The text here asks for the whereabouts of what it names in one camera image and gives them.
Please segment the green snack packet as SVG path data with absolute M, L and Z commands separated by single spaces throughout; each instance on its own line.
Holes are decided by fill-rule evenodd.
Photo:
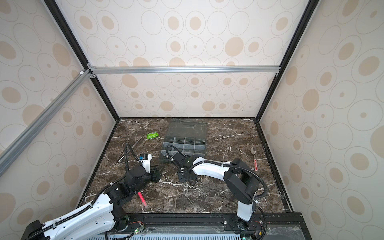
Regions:
M 151 133 L 148 133 L 147 134 L 147 140 L 150 140 L 150 139 L 155 139 L 159 136 L 158 132 L 151 132 Z

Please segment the clear grey compartment organizer box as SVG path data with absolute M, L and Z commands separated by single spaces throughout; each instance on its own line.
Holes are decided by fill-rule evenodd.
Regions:
M 201 121 L 173 119 L 163 139 L 161 163 L 169 163 L 166 146 L 173 145 L 184 155 L 204 157 L 207 146 L 208 124 Z

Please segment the pink handled metal spoon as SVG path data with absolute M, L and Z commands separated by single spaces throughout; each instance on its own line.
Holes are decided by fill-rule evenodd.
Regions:
M 258 171 L 258 159 L 257 159 L 257 156 L 256 156 L 256 150 L 254 147 L 251 147 L 251 153 L 253 154 L 253 157 L 254 157 L 254 168 L 255 168 L 255 171 L 257 172 Z

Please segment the aluminium frame bar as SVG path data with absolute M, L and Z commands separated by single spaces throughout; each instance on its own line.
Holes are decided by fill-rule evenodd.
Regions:
M 90 78 L 90 70 L 83 70 L 50 104 L 41 114 L 9 145 L 1 155 L 1 175 L 3 175 L 12 163 L 20 156 L 25 148 L 48 124 L 48 122 L 60 111 L 63 105 L 77 91 L 77 89 Z
M 176 66 L 176 67 L 94 67 L 87 71 L 91 75 L 167 75 L 167 74 L 239 74 L 278 73 L 279 66 Z

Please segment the aluminium frame bar left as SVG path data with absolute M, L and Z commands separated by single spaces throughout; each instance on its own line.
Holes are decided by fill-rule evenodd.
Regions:
M 63 105 L 77 91 L 77 89 L 90 78 L 90 70 L 83 70 L 50 104 L 41 114 L 9 145 L 1 155 L 1 175 L 3 175 L 12 163 L 20 156 L 25 148 L 48 124 L 48 122 L 60 111 Z

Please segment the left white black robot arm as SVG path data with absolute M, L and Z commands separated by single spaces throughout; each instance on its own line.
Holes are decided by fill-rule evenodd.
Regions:
M 163 171 L 163 166 L 151 167 L 149 171 L 135 166 L 116 182 L 105 186 L 91 202 L 51 221 L 36 220 L 28 224 L 22 239 L 85 240 L 111 230 L 123 231 L 129 225 L 123 205 L 149 183 L 157 183 Z

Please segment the metal tongs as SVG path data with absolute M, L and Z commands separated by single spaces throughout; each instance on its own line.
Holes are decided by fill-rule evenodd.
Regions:
M 140 158 L 134 152 L 134 148 L 137 147 L 142 141 L 143 141 L 143 137 L 139 137 L 138 139 L 136 139 L 133 145 L 129 145 L 128 147 L 125 147 L 124 150 L 121 152 L 121 155 L 118 157 L 118 160 L 116 161 L 116 163 L 127 162 L 130 156 L 132 156 L 135 161 L 138 161 Z

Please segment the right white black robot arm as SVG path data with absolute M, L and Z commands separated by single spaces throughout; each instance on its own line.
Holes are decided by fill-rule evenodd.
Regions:
M 224 181 L 238 201 L 237 216 L 240 220 L 251 220 L 257 206 L 256 201 L 268 193 L 265 181 L 240 159 L 232 162 L 217 162 L 198 156 L 180 153 L 170 157 L 178 169 L 180 182 L 192 182 L 198 176 L 208 176 Z

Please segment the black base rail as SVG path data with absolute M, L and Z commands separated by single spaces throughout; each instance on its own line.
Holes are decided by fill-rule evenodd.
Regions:
M 300 213 L 253 213 L 250 220 L 245 221 L 236 214 L 127 214 L 105 213 L 97 214 L 94 209 L 84 213 L 72 213 L 59 217 L 45 224 L 45 236 L 52 240 L 84 239 L 104 232 L 119 232 L 133 234 L 143 226 L 149 227 L 180 227 L 199 230 L 207 227 L 219 227 L 225 232 L 231 232 L 243 237 L 261 234 L 262 239 L 270 225 L 298 225 L 306 240 L 311 236 L 304 218 Z

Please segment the pink marker pen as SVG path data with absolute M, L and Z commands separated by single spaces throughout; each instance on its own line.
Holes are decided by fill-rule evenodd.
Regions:
M 142 192 L 138 192 L 138 196 L 139 196 L 139 198 L 140 198 L 142 204 L 144 205 L 144 207 L 147 208 L 147 207 L 148 207 L 148 204 L 147 204 L 147 202 L 146 202 L 146 200 L 145 200 L 145 198 L 144 198 Z

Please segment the aluminium frame bar back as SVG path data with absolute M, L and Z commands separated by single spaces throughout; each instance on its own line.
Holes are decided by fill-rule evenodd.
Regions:
M 239 74 L 278 73 L 279 66 L 176 66 L 176 67 L 94 67 L 87 71 L 91 75 L 167 75 L 167 74 Z

